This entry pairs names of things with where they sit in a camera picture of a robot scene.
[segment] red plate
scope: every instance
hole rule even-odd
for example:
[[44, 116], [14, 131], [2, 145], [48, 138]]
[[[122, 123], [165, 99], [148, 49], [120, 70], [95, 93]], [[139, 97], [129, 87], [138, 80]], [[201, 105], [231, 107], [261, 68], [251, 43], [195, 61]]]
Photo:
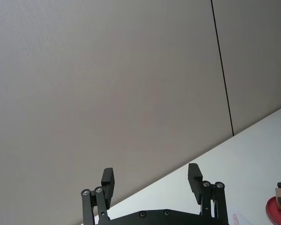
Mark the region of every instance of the red plate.
[[275, 225], [281, 225], [281, 210], [277, 208], [276, 197], [272, 197], [266, 204], [266, 214]]

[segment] gray wall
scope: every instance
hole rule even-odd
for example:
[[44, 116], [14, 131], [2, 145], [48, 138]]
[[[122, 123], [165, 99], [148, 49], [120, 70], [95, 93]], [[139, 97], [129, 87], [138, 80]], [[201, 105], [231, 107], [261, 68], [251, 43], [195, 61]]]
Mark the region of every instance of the gray wall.
[[281, 108], [281, 0], [215, 0], [236, 133]]
[[0, 1], [0, 225], [81, 222], [231, 137], [210, 2]]

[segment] table surface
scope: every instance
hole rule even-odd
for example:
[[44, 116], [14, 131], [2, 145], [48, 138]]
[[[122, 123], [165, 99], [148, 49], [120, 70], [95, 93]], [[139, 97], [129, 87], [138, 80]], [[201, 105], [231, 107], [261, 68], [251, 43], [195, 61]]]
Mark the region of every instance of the table surface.
[[[253, 225], [270, 225], [265, 206], [281, 181], [281, 109], [191, 163], [199, 165], [204, 180], [225, 184], [228, 210], [237, 210]], [[191, 192], [187, 167], [180, 167], [114, 205], [108, 211], [109, 217], [154, 209], [198, 214], [200, 206]]]

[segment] screw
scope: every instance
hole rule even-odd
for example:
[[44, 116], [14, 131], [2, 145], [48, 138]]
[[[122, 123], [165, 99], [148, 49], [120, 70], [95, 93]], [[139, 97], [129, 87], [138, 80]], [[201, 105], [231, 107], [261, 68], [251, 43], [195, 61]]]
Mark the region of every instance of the screw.
[[203, 183], [203, 185], [204, 185], [205, 187], [209, 187], [210, 183], [209, 183], [208, 181], [205, 181], [205, 182]]
[[82, 193], [83, 195], [88, 195], [89, 194], [89, 191], [84, 191], [83, 193]]
[[141, 218], [146, 217], [146, 215], [147, 215], [147, 214], [146, 214], [146, 212], [145, 212], [145, 211], [141, 211], [141, 212], [140, 212], [140, 217], [141, 217]]
[[97, 189], [96, 189], [96, 192], [97, 193], [100, 193], [102, 191], [102, 188], [101, 187], [98, 187]]
[[224, 185], [223, 185], [222, 183], [217, 183], [216, 186], [217, 186], [218, 188], [222, 188]]
[[168, 211], [168, 210], [165, 210], [163, 213], [166, 217], [168, 217], [170, 215], [170, 211]]

